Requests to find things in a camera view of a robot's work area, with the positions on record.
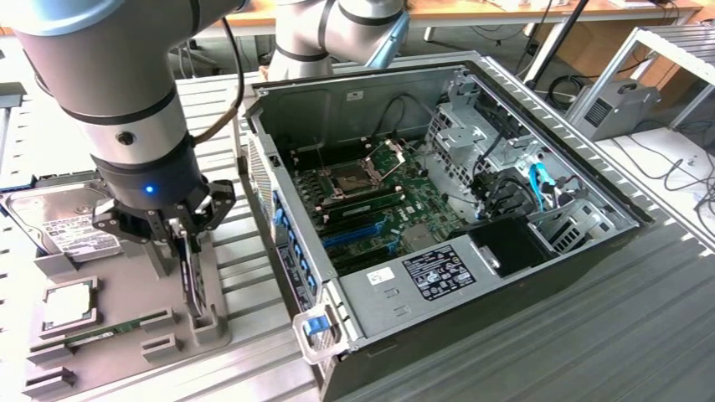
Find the black cable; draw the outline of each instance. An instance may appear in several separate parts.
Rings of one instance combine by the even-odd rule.
[[[544,24],[544,21],[546,20],[548,9],[550,8],[550,2],[552,0],[548,0],[546,9],[544,10],[544,14],[540,16],[538,25],[536,25],[536,28],[533,28],[532,35],[528,37],[528,40],[525,41],[524,52],[521,53],[521,57],[518,57],[518,62],[516,63],[516,69],[513,70],[513,74],[518,73],[518,67],[521,66],[521,61],[524,61],[524,57],[528,54],[528,48],[532,45],[532,42],[533,42],[533,39],[536,38],[536,34],[538,33],[540,27]]]
[[[449,194],[449,193],[444,193],[444,195],[445,195],[446,197],[449,197],[449,198],[453,198],[453,199],[461,201],[462,203],[468,203],[468,204],[472,204],[472,205],[476,205],[476,204],[477,204],[477,202],[474,202],[474,201],[469,201],[466,198],[457,197],[456,195],[452,195],[452,194]]]
[[[508,40],[513,37],[516,37],[516,35],[518,35],[521,33],[521,29],[518,29],[514,33],[512,33],[510,35],[508,36],[504,36],[502,38],[489,38],[488,36],[482,35],[473,27],[469,27],[469,29],[473,31],[473,33],[476,35],[478,35],[481,38],[486,39],[486,40],[490,40],[492,42],[496,42],[496,43],[500,43],[502,40]]]
[[[570,104],[573,102],[558,100],[554,92],[556,87],[564,83],[568,83],[574,88],[574,94],[578,95],[582,89],[582,81],[581,77],[578,75],[561,75],[560,77],[556,77],[553,81],[550,81],[550,85],[548,86],[546,91],[546,102],[550,106],[553,106],[556,109],[565,111]]]
[[[46,84],[44,83],[45,81],[40,78],[37,74],[34,74],[34,82],[37,83],[40,90],[42,90],[42,92],[53,98],[54,96],[49,92],[49,88],[46,88]]]
[[[496,145],[498,144],[498,142],[501,141],[501,139],[504,138],[505,136],[505,130],[502,129],[498,134],[496,135],[496,139],[493,140],[493,142],[490,143],[489,147],[486,148],[486,150],[484,151],[484,153],[481,155],[478,155],[478,158],[477,160],[473,162],[473,166],[470,167],[470,181],[473,182],[473,179],[477,175],[477,166],[481,162],[484,162],[484,160],[486,159],[486,157],[492,154],[493,152],[493,149],[496,148]]]
[[[424,102],[421,102],[418,99],[416,99],[416,97],[410,94],[408,94],[406,92],[402,92],[401,94],[397,94],[388,102],[388,105],[386,107],[384,108],[384,110],[381,111],[381,115],[380,115],[380,120],[377,121],[377,125],[374,126],[374,129],[372,130],[372,133],[369,134],[369,137],[370,138],[374,138],[374,136],[377,135],[377,133],[380,132],[380,128],[381,128],[381,124],[384,123],[384,118],[388,114],[388,111],[389,109],[392,108],[392,105],[394,104],[394,102],[397,101],[401,101],[401,111],[400,111],[400,117],[397,118],[397,121],[394,123],[394,127],[392,130],[396,130],[397,129],[397,126],[400,125],[400,123],[402,122],[402,118],[404,118],[404,111],[406,109],[406,104],[404,103],[404,98],[409,98],[421,108],[422,110],[426,111],[426,113],[429,114],[429,116],[432,116],[432,110],[430,108],[424,105]]]
[[[711,173],[709,173],[709,176],[707,178],[701,178],[701,179],[697,179],[690,182],[690,183],[686,183],[684,184],[682,186],[680,187],[674,187],[674,188],[670,188],[668,187],[668,178],[670,177],[670,174],[676,171],[676,170],[680,170],[684,172],[684,170],[680,168],[680,165],[682,164],[684,160],[682,159],[677,159],[674,162],[672,162],[672,164],[669,165],[669,168],[668,168],[668,171],[661,174],[661,175],[657,175],[657,176],[653,176],[650,174],[648,174],[642,168],[640,167],[640,165],[637,164],[636,160],[633,159],[632,156],[629,156],[629,154],[625,152],[625,149],[622,149],[622,146],[621,144],[614,140],[614,139],[610,139],[610,142],[614,144],[614,146],[617,147],[617,149],[621,150],[622,154],[625,155],[625,157],[628,157],[628,160],[633,163],[633,166],[636,166],[636,169],[637,171],[641,173],[642,176],[645,176],[646,178],[649,178],[650,180],[662,180],[662,186],[665,188],[665,190],[668,191],[678,191],[678,190],[682,190],[688,187],[692,187],[694,186],[696,184],[701,184],[701,183],[705,183],[708,184],[709,181],[713,179],[712,177],[712,173],[715,173],[715,171],[711,170]]]
[[[644,123],[644,122],[654,122],[657,124],[660,124],[661,126],[666,126],[664,125],[660,121],[648,121],[648,120],[644,120],[644,121],[640,121],[637,124],[636,124],[636,127],[633,128],[633,131],[632,132],[636,132],[636,129],[637,127]],[[674,162],[670,161],[670,159],[668,157],[665,157],[662,155],[661,152],[656,151],[654,149],[649,148],[649,147],[645,147],[638,141],[636,141],[636,139],[632,137],[632,134],[628,134],[625,137],[629,138],[629,140],[638,146],[641,147],[642,149],[653,152],[656,155],[658,155],[662,159],[665,159],[669,163],[670,163],[670,167],[668,169],[668,172],[661,175],[661,176],[649,176],[644,171],[642,171],[642,168],[640,167],[640,165],[636,163],[636,161],[633,160],[632,156],[629,156],[629,154],[625,152],[625,150],[622,149],[621,145],[617,143],[617,141],[614,139],[610,139],[612,143],[617,146],[617,148],[621,150],[621,152],[625,154],[625,156],[628,157],[629,161],[633,163],[633,165],[636,166],[636,169],[640,171],[640,173],[646,177],[646,178],[652,178],[654,180],[662,178],[662,186],[665,188],[665,190],[668,191],[677,191],[677,190],[681,190],[684,188],[688,188],[696,184],[700,184],[700,183],[704,183],[705,185],[705,188],[707,188],[707,191],[705,191],[705,194],[703,196],[703,198],[700,199],[700,201],[697,202],[697,204],[694,205],[694,215],[697,216],[697,221],[700,223],[700,225],[703,226],[703,229],[707,231],[707,233],[715,237],[715,232],[712,232],[712,229],[707,226],[707,224],[704,224],[704,219],[703,219],[703,216],[701,216],[701,208],[703,208],[703,205],[707,203],[707,206],[708,206],[708,209],[711,210],[711,213],[712,215],[715,215],[715,210],[712,210],[712,202],[715,201],[712,199],[712,194],[715,193],[715,183],[713,184],[709,184],[709,181],[711,180],[715,180],[715,162],[712,162],[712,159],[709,157],[709,155],[707,154],[707,152],[704,153],[707,159],[708,159],[708,162],[711,164],[711,172],[708,174],[708,177],[707,178],[696,178],[689,172],[684,171],[681,168],[680,168],[680,164],[682,163],[682,159],[677,159]],[[688,176],[690,176],[690,178],[694,179],[694,181],[692,183],[688,183],[677,188],[668,188],[668,184],[666,184],[666,181],[668,181],[668,177],[669,175],[672,174],[672,172],[674,170],[680,170],[682,173],[685,173]]]
[[[229,40],[230,50],[233,51],[233,61],[236,62],[236,72],[237,72],[236,99],[230,103],[230,108],[225,111],[221,117],[218,117],[218,120],[216,121],[216,123],[213,123],[213,125],[200,135],[193,137],[194,144],[206,142],[216,135],[216,133],[221,131],[221,129],[228,124],[228,122],[233,119],[233,117],[236,117],[237,109],[241,106],[241,102],[244,101],[244,92],[245,92],[244,67],[241,66],[241,55],[240,55],[240,52],[237,51],[236,37],[233,36],[233,32],[230,31],[230,26],[228,25],[228,21],[225,20],[225,18],[221,18],[221,25],[222,25],[225,37]]]
[[[712,160],[711,160],[711,158],[709,158],[709,155],[707,155],[707,153],[705,153],[708,162],[709,162],[709,164],[711,164],[711,172],[709,172],[707,178],[697,178],[697,177],[694,177],[688,171],[685,171],[684,169],[680,168],[680,165],[681,165],[682,162],[684,162],[682,159],[677,159],[674,162],[672,162],[670,159],[669,159],[668,157],[665,157],[665,155],[664,155],[661,152],[658,152],[657,150],[652,149],[650,147],[646,147],[644,144],[641,144],[641,143],[632,137],[632,133],[634,133],[634,132],[637,131],[637,128],[640,127],[640,125],[641,125],[642,123],[656,123],[656,124],[658,124],[660,126],[666,127],[666,125],[662,124],[660,121],[654,121],[654,120],[642,120],[642,121],[640,121],[640,122],[636,124],[636,126],[633,127],[633,130],[630,131],[630,134],[628,134],[625,137],[626,137],[626,138],[628,138],[628,139],[629,139],[629,140],[630,140],[630,141],[632,141],[640,148],[645,149],[646,151],[649,151],[649,152],[654,153],[657,156],[660,156],[665,161],[668,161],[668,163],[669,163],[670,165],[669,165],[669,169],[668,169],[668,171],[666,171],[662,175],[660,175],[660,176],[653,176],[653,175],[645,173],[644,170],[642,170],[642,168],[641,168],[641,166],[636,163],[634,159],[632,158],[632,156],[629,156],[629,154],[628,154],[628,153],[625,152],[625,150],[622,149],[621,144],[612,138],[612,139],[610,139],[610,142],[617,146],[617,148],[621,150],[622,154],[628,157],[628,160],[633,163],[633,165],[636,166],[636,169],[640,171],[640,173],[642,174],[642,176],[645,176],[646,178],[649,178],[649,179],[652,179],[652,180],[660,180],[660,179],[662,179],[662,186],[664,186],[665,190],[668,190],[668,191],[678,191],[678,190],[681,190],[681,189],[684,189],[684,188],[688,188],[688,187],[690,187],[690,186],[693,186],[693,185],[696,185],[696,184],[701,184],[701,183],[704,183],[705,188],[708,188],[707,191],[708,191],[708,193],[709,193],[709,191],[711,191],[711,189],[709,189],[709,186],[711,186],[711,185],[709,185],[709,181],[711,181],[711,180],[715,180],[715,176],[713,176],[713,174],[715,174],[715,163],[712,162]],[[669,178],[670,174],[672,174],[676,170],[678,170],[680,172],[682,172],[684,174],[686,174],[686,175],[693,179],[693,182],[690,182],[690,183],[688,183],[688,184],[685,184],[685,185],[682,185],[682,186],[680,186],[680,187],[669,188],[669,187],[668,187],[668,178]]]
[[[504,177],[504,178],[500,178],[496,183],[493,184],[493,190],[489,192],[489,196],[485,198],[484,200],[484,208],[488,208],[489,204],[492,203],[492,199],[493,197],[496,196],[496,193],[497,191],[500,190],[500,187],[501,187],[501,184],[504,182],[508,182],[508,183],[512,183],[516,185],[516,187],[518,187],[518,189],[521,190],[521,192],[525,194],[525,196],[528,197],[528,200],[530,201],[532,203],[532,206],[536,208],[537,207],[537,202],[536,202],[536,197],[533,196],[533,191],[518,181],[516,180],[514,178],[509,178],[508,176]]]
[[[486,31],[486,32],[496,32],[501,29],[504,25],[497,25],[494,29],[486,29],[486,28],[482,28],[482,27],[478,27],[477,25],[473,26],[473,28],[478,28],[481,29],[482,31]]]
[[[680,7],[674,4],[672,0],[668,0],[669,5],[674,8],[674,19],[676,21],[680,19]]]

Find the wooden desk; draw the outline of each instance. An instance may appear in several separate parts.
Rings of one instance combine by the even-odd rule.
[[[701,6],[690,0],[677,0],[680,13],[692,12]],[[562,22],[574,9],[576,1],[553,7],[546,16],[548,23]],[[449,27],[470,25],[500,25],[538,22],[544,11],[521,6],[518,11],[506,12],[490,3],[477,0],[409,0],[410,27]],[[252,0],[241,13],[228,17],[234,28],[272,28],[276,23],[273,0]],[[608,0],[590,0],[580,16],[581,21],[606,19],[660,18],[658,8],[624,9]]]

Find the green circuit board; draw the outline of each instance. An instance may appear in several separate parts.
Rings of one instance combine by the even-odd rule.
[[[404,163],[390,174],[398,163],[394,149],[381,146],[369,155],[372,169],[382,177],[386,175],[378,183],[369,180],[361,160],[305,170],[293,176],[324,245],[330,239],[380,225],[378,233],[325,246],[340,275],[436,245],[465,224],[442,201],[433,183],[418,176],[422,156],[406,149],[401,150]],[[333,199],[336,188],[353,196],[353,201]],[[330,202],[338,206],[329,208]]]

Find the label sticker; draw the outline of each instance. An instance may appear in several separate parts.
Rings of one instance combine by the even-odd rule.
[[[348,102],[358,101],[362,96],[364,96],[364,92],[361,90],[357,90],[354,92],[348,92],[346,93],[346,101]]]
[[[476,282],[450,245],[401,263],[424,299],[432,301]]]
[[[389,281],[392,278],[394,278],[394,273],[388,266],[380,268],[377,271],[368,272],[368,281],[369,285],[372,286],[382,283],[384,281]]]
[[[70,257],[120,246],[116,237],[92,227],[90,214],[44,222],[44,231]]]

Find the hard drive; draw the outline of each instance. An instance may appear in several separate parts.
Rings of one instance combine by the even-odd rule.
[[[121,252],[110,234],[92,227],[93,206],[109,192],[100,175],[76,173],[41,179],[33,188],[0,194],[0,207],[44,255],[64,253],[74,262]]]

